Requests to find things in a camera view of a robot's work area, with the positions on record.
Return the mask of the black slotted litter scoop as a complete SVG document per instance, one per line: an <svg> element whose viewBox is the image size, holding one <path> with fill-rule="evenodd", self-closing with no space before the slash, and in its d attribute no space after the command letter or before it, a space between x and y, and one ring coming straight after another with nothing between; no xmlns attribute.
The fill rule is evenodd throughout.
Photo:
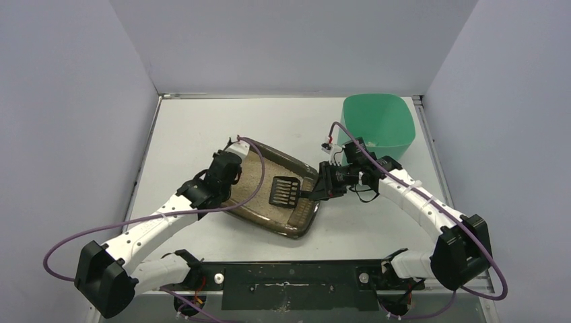
<svg viewBox="0 0 571 323"><path fill-rule="evenodd" d="M317 195L310 190L302 190L302 181L291 176L274 176L268 203L285 209L295 209L300 199L318 201Z"/></svg>

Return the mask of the dark plastic litter tray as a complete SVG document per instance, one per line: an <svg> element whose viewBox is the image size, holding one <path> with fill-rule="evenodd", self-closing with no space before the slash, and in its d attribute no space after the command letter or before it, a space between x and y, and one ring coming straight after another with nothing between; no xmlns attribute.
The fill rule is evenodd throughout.
<svg viewBox="0 0 571 323"><path fill-rule="evenodd" d="M258 187L261 170L265 170L262 187L253 199L241 207L229 210L229 214L258 225L275 234L298 239L306 234L318 211L319 203L300 199L293 209L278 207L269 203L271 185L276 176L299 179L301 189L311 191L318 179L318 171L303 161L260 142L255 142L264 158L261 165L259 155L250 148L242 162L242 174L237 184L231 187L230 198L222 207L230 207L245 201Z"/></svg>

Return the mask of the green plastic bin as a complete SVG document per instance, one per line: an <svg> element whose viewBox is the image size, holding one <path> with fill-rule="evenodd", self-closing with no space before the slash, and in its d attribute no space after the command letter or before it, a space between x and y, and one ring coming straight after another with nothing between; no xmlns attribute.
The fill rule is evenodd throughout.
<svg viewBox="0 0 571 323"><path fill-rule="evenodd" d="M413 143L416 130L404 99L392 94L357 94L343 101L340 123L355 138L377 143L366 147L378 157L401 159Z"/></svg>

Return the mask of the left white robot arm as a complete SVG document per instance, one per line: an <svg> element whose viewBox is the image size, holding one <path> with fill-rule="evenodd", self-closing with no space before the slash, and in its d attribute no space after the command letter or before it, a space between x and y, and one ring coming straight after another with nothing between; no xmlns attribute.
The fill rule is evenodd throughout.
<svg viewBox="0 0 571 323"><path fill-rule="evenodd" d="M178 250L146 261L155 249L208 213L226 211L250 146L235 142L214 153L210 166L186 181L163 207L130 222L131 228L104 243L91 241L80 252L75 288L104 318L113 318L133 299L165 285L187 282L199 261Z"/></svg>

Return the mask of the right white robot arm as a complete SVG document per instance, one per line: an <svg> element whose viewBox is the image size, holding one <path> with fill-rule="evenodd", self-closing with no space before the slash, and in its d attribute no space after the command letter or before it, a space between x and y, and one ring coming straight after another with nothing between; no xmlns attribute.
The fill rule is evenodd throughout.
<svg viewBox="0 0 571 323"><path fill-rule="evenodd" d="M430 237L430 252L402 250L385 259L393 277L436 279L454 291L492 266L488 225L479 215L466 216L429 193L395 159L377 157L362 138L336 145L322 144L329 161L319 165L318 184L303 197L326 201L343 196L351 186L365 186L396 204Z"/></svg>

